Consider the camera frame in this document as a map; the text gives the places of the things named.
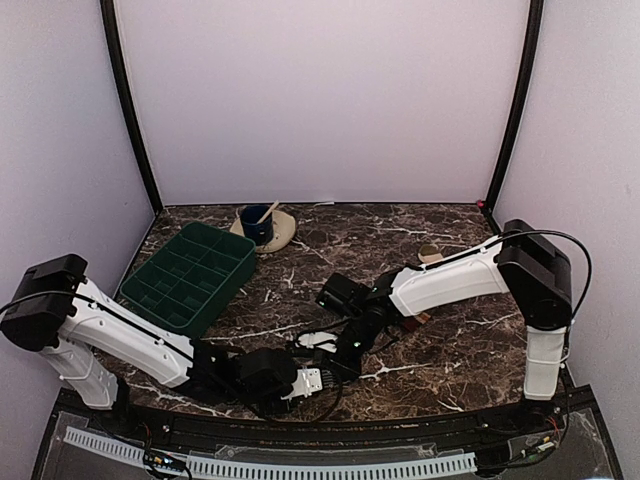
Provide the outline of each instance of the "white panel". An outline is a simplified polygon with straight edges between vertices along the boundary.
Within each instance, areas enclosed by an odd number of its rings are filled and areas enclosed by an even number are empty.
[[[118,1],[163,199],[483,197],[528,3]]]
[[[497,209],[591,250],[595,277],[569,366],[591,383],[626,478],[640,478],[640,3],[547,2],[514,158]],[[574,295],[584,281],[572,255]]]
[[[69,252],[113,292],[152,212],[99,2],[0,2],[0,45],[0,302],[27,267]],[[60,382],[38,355],[0,337],[0,471],[30,478]]]

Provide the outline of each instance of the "cup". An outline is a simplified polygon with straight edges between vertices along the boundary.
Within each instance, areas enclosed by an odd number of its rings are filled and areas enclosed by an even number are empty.
[[[273,239],[273,213],[270,213],[264,222],[257,223],[267,210],[269,205],[250,205],[240,214],[244,236],[253,240],[258,247]]]

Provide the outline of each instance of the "black post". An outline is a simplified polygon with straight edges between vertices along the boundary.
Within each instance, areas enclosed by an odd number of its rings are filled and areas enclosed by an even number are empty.
[[[100,6],[102,7],[102,23],[104,24],[104,33],[107,38],[111,68],[116,81],[118,96],[120,97],[120,107],[122,108],[124,121],[127,124],[129,139],[131,140],[131,146],[133,147],[133,153],[138,163],[138,169],[140,170],[144,187],[147,190],[147,196],[149,197],[153,211],[157,215],[163,209],[162,199],[160,198],[156,181],[153,178],[151,164],[149,163],[149,157],[144,148],[140,126],[138,125],[138,117],[136,116],[136,110],[133,106],[133,98],[127,79],[127,70],[124,65],[124,57],[122,56],[122,45],[120,44],[120,36],[118,35],[118,23],[113,0],[100,0]]]
[[[513,103],[509,112],[509,120],[502,139],[502,146],[496,162],[496,168],[493,172],[491,185],[487,192],[487,197],[482,202],[481,208],[486,211],[490,217],[496,206],[500,189],[507,174],[509,160],[513,153],[513,146],[516,143],[518,128],[524,111],[524,104],[527,100],[527,91],[529,90],[529,81],[531,80],[531,72],[533,71],[533,62],[536,56],[536,47],[538,45],[538,36],[540,34],[540,25],[542,23],[542,8],[544,0],[531,0],[529,5],[529,20],[527,21],[527,32],[525,34],[524,46],[522,49],[522,58],[520,60],[520,70],[518,72],[518,80],[513,95]]]

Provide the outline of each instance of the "marble surface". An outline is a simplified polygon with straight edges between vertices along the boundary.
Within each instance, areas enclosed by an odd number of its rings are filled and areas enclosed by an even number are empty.
[[[135,266],[192,221],[229,228],[241,207],[167,208],[144,243]],[[371,284],[381,273],[419,263],[425,243],[445,255],[489,236],[473,205],[284,205],[298,232],[284,250],[258,256],[256,273],[203,335],[212,343],[252,350],[284,346],[296,332],[335,322],[314,303],[331,273]],[[365,356],[363,376],[344,388],[329,420],[411,418],[512,403],[522,392],[524,321],[510,295],[490,295],[438,307],[413,333],[385,351]],[[384,335],[379,344],[388,342]],[[203,405],[179,396],[146,374],[103,355],[102,361],[131,386],[135,404],[171,411],[252,418],[239,405]],[[335,392],[311,397],[290,420],[308,420],[333,402]]]

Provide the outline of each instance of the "wooden stick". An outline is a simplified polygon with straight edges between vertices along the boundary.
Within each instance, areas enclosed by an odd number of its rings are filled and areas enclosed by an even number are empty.
[[[262,217],[260,217],[260,220],[258,220],[258,223],[262,223],[264,222],[267,217],[269,215],[271,215],[271,212],[273,212],[276,208],[278,208],[278,205],[280,205],[280,202],[278,200],[276,200],[275,202],[273,202],[273,205],[271,205],[269,207],[269,210],[267,210],[266,212],[264,212],[264,215]]]

